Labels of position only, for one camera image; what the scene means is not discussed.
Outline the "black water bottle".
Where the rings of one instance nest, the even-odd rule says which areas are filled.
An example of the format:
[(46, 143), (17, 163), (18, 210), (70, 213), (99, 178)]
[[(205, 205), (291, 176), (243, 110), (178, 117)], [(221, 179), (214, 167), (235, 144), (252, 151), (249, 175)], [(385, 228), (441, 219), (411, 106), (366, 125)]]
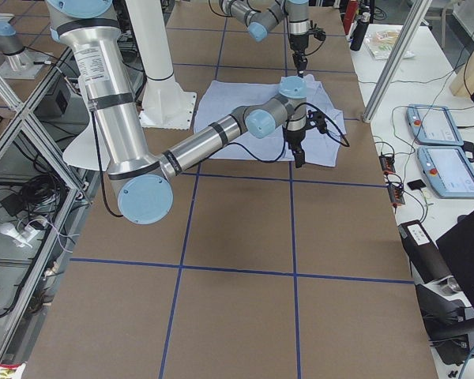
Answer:
[(351, 45), (350, 49), (352, 51), (359, 51), (365, 35), (367, 33), (367, 29), (371, 20), (371, 13), (370, 12), (363, 12), (359, 15), (355, 28), (352, 33)]

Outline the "orange terminal block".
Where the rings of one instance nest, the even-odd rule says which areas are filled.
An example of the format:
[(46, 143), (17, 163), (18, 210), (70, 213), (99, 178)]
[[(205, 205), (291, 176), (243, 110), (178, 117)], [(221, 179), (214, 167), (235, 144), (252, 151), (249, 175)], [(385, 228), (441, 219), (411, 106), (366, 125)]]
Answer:
[(380, 155), (379, 163), (382, 169), (383, 174), (395, 174), (394, 158), (392, 156)]

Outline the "upper blue teach pendant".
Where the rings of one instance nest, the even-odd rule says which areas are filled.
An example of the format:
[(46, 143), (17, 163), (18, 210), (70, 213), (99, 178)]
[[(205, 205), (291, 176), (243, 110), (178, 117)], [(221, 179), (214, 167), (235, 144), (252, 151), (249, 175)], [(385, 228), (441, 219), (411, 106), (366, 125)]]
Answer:
[(419, 144), (460, 147), (464, 144), (447, 107), (409, 104), (406, 118), (413, 137)]

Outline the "blue teach pendant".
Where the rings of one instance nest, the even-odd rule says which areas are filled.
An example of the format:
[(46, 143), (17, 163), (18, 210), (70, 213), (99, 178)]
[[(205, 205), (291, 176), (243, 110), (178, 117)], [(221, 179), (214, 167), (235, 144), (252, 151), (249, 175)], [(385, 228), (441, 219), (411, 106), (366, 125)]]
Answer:
[(460, 147), (464, 144), (447, 107), (409, 104), (406, 118), (413, 137), (419, 144)]
[(474, 169), (458, 146), (420, 146), (422, 172), (440, 198), (474, 198)]

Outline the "lower blue teach pendant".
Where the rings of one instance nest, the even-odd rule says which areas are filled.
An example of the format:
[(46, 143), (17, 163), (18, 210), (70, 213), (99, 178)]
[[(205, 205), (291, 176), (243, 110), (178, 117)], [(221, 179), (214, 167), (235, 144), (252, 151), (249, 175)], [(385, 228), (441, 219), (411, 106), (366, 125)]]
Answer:
[(422, 172), (440, 198), (474, 198), (474, 169), (458, 146), (420, 146)]

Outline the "black cylinder with label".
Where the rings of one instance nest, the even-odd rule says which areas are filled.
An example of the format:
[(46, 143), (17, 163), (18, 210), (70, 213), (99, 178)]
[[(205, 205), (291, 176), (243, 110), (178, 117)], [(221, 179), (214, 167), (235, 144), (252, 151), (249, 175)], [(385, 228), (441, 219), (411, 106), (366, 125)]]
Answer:
[(457, 281), (442, 258), (438, 247), (418, 220), (401, 223), (398, 226), (404, 251), (415, 266), (424, 283), (453, 280), (456, 291)]

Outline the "black monitor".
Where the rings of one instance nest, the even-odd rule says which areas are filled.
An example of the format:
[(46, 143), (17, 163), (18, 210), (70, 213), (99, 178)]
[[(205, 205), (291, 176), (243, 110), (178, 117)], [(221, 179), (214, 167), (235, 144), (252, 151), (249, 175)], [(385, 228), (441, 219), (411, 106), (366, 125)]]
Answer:
[(443, 260), (474, 307), (474, 211), (437, 241)]

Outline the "white plastic chair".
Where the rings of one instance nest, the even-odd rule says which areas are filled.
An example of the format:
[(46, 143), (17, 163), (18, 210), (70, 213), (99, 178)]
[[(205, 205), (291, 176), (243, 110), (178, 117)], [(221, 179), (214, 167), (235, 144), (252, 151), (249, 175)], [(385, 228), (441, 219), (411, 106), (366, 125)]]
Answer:
[[(102, 171), (106, 171), (110, 163), (110, 156), (98, 124), (96, 124), (96, 132)], [(67, 146), (62, 154), (62, 158), (67, 164), (73, 167), (92, 171), (99, 170), (92, 120), (89, 121), (88, 126)]]

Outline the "white power strip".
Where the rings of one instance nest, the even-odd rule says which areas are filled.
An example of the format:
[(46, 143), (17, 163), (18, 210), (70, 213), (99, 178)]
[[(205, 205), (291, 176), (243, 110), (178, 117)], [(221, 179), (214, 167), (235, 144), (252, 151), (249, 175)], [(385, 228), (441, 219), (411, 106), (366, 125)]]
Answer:
[(1, 223), (0, 233), (9, 236), (13, 239), (17, 247), (32, 248), (31, 241), (47, 226), (46, 222), (34, 220), (31, 223), (24, 225), (23, 229), (19, 231), (12, 223)]

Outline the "grey aluminium frame post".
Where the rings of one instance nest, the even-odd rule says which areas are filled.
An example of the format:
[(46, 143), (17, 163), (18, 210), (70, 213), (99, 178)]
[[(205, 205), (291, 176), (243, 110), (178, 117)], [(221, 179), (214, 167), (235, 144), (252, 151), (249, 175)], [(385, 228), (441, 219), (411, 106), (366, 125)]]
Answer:
[(391, 85), (404, 54), (416, 35), (422, 19), (431, 6), (431, 0), (414, 1), (414, 4), (401, 28), (397, 41), (387, 59), (382, 73), (375, 85), (366, 109), (362, 115), (362, 121), (370, 123), (384, 100), (388, 87)]

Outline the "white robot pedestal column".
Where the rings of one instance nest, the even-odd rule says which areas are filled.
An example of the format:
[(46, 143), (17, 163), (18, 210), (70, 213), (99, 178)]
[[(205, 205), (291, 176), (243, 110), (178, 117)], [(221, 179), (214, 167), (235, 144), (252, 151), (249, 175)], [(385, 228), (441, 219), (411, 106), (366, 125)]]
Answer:
[(139, 118), (144, 127), (190, 128), (197, 94), (175, 79), (159, 1), (129, 0), (126, 8), (147, 79)]

